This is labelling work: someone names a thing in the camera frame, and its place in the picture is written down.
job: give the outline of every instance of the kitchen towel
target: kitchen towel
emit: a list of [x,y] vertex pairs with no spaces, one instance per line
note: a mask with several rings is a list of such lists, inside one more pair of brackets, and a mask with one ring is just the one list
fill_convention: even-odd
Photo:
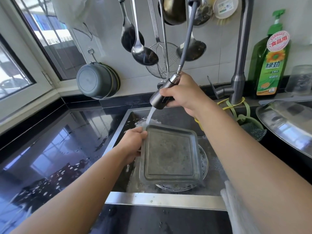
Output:
[[261,234],[230,181],[225,182],[221,196],[229,214],[233,234]]

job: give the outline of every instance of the right hand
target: right hand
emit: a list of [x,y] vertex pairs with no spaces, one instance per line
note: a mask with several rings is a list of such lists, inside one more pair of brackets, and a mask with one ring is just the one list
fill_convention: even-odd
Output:
[[195,117],[196,110],[202,106],[203,102],[209,100],[193,78],[184,72],[181,72],[179,85],[160,89],[159,93],[162,96],[172,96],[175,99],[168,102],[168,107],[182,106],[192,117]]

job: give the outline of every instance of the wall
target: wall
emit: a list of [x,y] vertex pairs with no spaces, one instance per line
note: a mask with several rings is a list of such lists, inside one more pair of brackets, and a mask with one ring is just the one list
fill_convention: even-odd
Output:
[[[135,1],[139,30],[144,36],[145,46],[151,46],[155,43],[155,37],[148,2],[147,0]],[[291,37],[296,39],[298,38],[298,28],[302,22],[302,15],[306,13],[303,9],[309,6],[307,1],[255,0],[245,66],[246,76],[248,75],[254,45],[266,37],[268,28],[274,23],[273,11],[282,8],[286,9],[281,22],[284,25],[284,29],[289,31]],[[156,10],[159,35],[162,39],[161,19],[157,10],[158,2],[153,0],[153,3]],[[125,5],[129,18],[132,21],[130,0],[126,0]],[[183,70],[192,75],[199,85],[209,84],[207,75],[209,75],[213,83],[230,82],[235,68],[239,22],[240,7],[227,25],[218,26],[214,20],[210,19],[201,28],[195,27],[193,29],[194,37],[206,43],[207,50],[198,60],[186,62]],[[92,11],[90,11],[87,23],[91,25],[91,28],[96,29],[98,37],[90,41],[88,37],[75,32],[79,47],[88,62],[93,61],[93,57],[88,55],[87,50],[93,48],[95,51],[94,57],[97,61],[112,66],[119,73],[122,83],[117,96],[153,92],[157,89],[156,85],[159,79],[150,75],[144,66],[138,64],[131,54],[123,49],[120,43],[123,18],[118,0],[93,0]],[[180,45],[185,41],[186,24],[178,26],[166,25],[166,32],[168,42]],[[292,67],[295,65],[312,64],[312,45],[300,46],[297,42],[293,41],[285,74],[290,74]]]

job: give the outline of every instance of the water stream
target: water stream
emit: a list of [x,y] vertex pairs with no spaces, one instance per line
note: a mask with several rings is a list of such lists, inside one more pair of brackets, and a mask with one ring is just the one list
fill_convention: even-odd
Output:
[[153,115],[153,113],[155,112],[155,110],[156,110],[156,108],[154,108],[154,107],[151,108],[150,113],[149,113],[149,115],[148,115],[148,117],[147,117],[147,119],[146,119],[146,124],[147,124],[147,125],[149,124],[149,122],[150,122],[150,120],[151,120],[151,118],[152,118],[152,115]]

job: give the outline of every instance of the dish soap bottle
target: dish soap bottle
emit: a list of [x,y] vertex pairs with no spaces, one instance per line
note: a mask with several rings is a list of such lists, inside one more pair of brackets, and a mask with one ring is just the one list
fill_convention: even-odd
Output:
[[279,23],[284,13],[285,9],[273,12],[275,23],[252,52],[248,80],[253,81],[255,98],[274,97],[283,77],[291,45],[289,33]]

